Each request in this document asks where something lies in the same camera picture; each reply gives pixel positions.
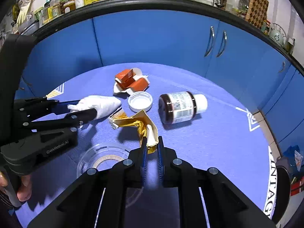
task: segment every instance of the plastic lid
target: plastic lid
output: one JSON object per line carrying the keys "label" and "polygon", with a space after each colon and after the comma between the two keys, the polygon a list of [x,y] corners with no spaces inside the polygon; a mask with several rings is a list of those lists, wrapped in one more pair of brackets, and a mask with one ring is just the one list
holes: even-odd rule
{"label": "plastic lid", "polygon": [[208,102],[206,97],[203,94],[194,94],[193,95],[196,103],[196,113],[203,113],[207,110]]}
{"label": "plastic lid", "polygon": [[51,6],[51,7],[52,7],[52,6],[55,6],[55,5],[58,5],[58,4],[60,4],[59,0],[51,0],[51,1],[50,1],[50,6]]}
{"label": "plastic lid", "polygon": [[130,109],[134,112],[144,110],[145,112],[152,107],[153,98],[147,92],[135,92],[128,98]]}
{"label": "plastic lid", "polygon": [[[103,142],[92,146],[81,157],[77,166],[77,178],[85,173],[89,168],[98,171],[110,169],[114,164],[129,156],[130,149],[122,144],[114,142]],[[126,198],[126,208],[133,205],[143,192],[143,188],[128,188]]]}
{"label": "plastic lid", "polygon": [[39,7],[38,9],[36,9],[36,10],[34,11],[34,14],[36,14],[36,13],[39,12],[39,11],[41,11],[42,9],[44,9],[44,7]]}
{"label": "plastic lid", "polygon": [[74,4],[75,3],[75,1],[69,1],[69,2],[67,2],[67,3],[65,3],[65,4],[63,4],[63,6],[65,7],[65,6],[69,6],[69,5],[71,5],[71,4]]}

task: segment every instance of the paper wrapper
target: paper wrapper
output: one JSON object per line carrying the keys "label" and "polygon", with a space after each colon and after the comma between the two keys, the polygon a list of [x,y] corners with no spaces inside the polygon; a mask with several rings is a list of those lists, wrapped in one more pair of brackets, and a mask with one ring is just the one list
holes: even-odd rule
{"label": "paper wrapper", "polygon": [[140,146],[143,137],[146,136],[148,154],[156,151],[158,144],[158,131],[155,124],[151,121],[144,110],[128,117],[122,108],[118,108],[109,116],[108,121],[114,129],[117,129],[118,127],[137,127]]}

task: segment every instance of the white bottle cap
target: white bottle cap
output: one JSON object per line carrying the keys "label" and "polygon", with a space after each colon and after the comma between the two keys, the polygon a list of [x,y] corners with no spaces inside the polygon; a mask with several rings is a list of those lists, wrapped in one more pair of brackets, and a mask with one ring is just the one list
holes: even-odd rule
{"label": "white bottle cap", "polygon": [[207,110],[208,102],[206,97],[203,94],[194,94],[193,95],[196,103],[196,113],[203,113]]}
{"label": "white bottle cap", "polygon": [[130,109],[134,112],[140,112],[141,110],[146,112],[150,110],[152,101],[151,94],[142,91],[135,92],[128,98]]}

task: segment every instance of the kettle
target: kettle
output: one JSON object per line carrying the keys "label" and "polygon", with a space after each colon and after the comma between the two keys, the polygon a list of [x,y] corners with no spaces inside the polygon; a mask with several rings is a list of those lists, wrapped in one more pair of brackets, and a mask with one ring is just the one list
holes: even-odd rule
{"label": "kettle", "polygon": [[278,24],[273,23],[272,25],[273,27],[270,26],[269,37],[280,46],[283,46],[283,37],[286,37],[284,29]]}

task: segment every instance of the metal screw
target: metal screw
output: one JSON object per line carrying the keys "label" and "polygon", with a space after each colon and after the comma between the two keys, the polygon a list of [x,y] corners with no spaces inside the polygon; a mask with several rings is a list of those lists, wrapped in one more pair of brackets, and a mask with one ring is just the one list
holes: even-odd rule
{"label": "metal screw", "polygon": [[94,175],[96,172],[97,172],[97,170],[95,168],[90,168],[87,170],[88,175]]}
{"label": "metal screw", "polygon": [[209,169],[209,172],[210,172],[212,175],[216,175],[216,174],[218,174],[219,170],[216,169],[215,167],[211,167],[211,168]]}
{"label": "metal screw", "polygon": [[133,164],[133,161],[132,161],[131,159],[125,159],[125,160],[123,161],[123,164],[124,164],[124,165],[131,165],[131,164]]}
{"label": "metal screw", "polygon": [[175,164],[175,165],[180,165],[180,164],[183,163],[183,161],[182,161],[181,159],[174,159],[172,162],[173,162],[173,164]]}

